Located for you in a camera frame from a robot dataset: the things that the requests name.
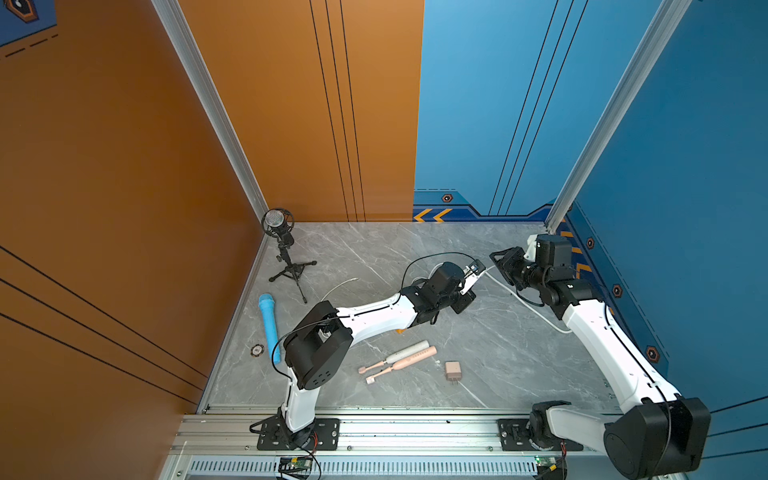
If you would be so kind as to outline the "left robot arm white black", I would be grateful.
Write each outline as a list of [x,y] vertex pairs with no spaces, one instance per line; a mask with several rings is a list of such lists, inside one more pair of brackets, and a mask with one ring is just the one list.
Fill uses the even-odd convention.
[[339,308],[328,300],[316,304],[278,343],[287,367],[283,375],[289,379],[276,414],[281,440],[291,448],[307,444],[320,388],[337,373],[351,347],[390,331],[433,325],[448,308],[461,313],[476,298],[472,288],[485,270],[477,259],[465,267],[444,262],[429,278],[378,302]]

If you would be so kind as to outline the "pink electric toothbrush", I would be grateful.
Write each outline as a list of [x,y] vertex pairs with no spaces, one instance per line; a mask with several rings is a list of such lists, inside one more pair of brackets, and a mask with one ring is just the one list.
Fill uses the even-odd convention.
[[431,346],[431,347],[429,347],[427,349],[424,349],[422,351],[414,353],[414,354],[412,354],[412,355],[410,355],[408,357],[405,357],[405,358],[403,358],[401,360],[396,361],[393,365],[385,368],[381,372],[378,372],[378,373],[376,373],[374,375],[368,376],[366,378],[366,383],[368,385],[373,384],[375,382],[375,380],[378,377],[382,376],[382,375],[391,373],[393,371],[398,371],[398,370],[405,369],[405,368],[407,368],[407,367],[409,367],[411,365],[414,365],[414,364],[419,363],[419,362],[421,362],[423,360],[426,360],[426,359],[428,359],[428,358],[430,358],[430,357],[432,357],[432,356],[434,356],[436,354],[437,354],[437,348],[435,346]]

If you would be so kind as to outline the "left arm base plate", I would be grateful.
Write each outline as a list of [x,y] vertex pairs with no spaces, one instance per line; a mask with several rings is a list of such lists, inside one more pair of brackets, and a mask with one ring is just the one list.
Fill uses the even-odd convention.
[[259,451],[335,451],[339,429],[340,421],[337,418],[318,418],[302,430],[292,432],[278,415],[249,426],[249,431],[258,436]]

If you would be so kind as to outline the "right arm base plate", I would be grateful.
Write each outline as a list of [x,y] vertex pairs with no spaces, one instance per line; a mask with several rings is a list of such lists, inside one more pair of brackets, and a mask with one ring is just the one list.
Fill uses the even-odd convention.
[[501,418],[497,421],[497,427],[503,451],[555,452],[561,450],[559,442],[537,443],[533,439],[530,421],[527,418]]

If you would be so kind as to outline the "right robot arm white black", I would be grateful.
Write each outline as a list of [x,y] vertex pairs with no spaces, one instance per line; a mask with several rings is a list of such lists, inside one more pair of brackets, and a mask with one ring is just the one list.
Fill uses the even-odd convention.
[[529,416],[531,443],[559,448],[566,440],[605,454],[627,479],[696,470],[711,414],[698,398],[685,398],[620,328],[601,292],[577,278],[572,246],[557,235],[534,235],[528,246],[489,255],[516,290],[531,288],[581,341],[613,390],[616,420],[579,411],[561,401],[540,402]]

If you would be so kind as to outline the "pink charger adapter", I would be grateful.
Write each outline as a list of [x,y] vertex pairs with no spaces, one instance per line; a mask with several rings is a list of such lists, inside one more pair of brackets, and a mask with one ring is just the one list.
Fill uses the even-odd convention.
[[445,378],[450,382],[459,382],[462,379],[463,372],[461,364],[458,361],[447,361],[444,363]]

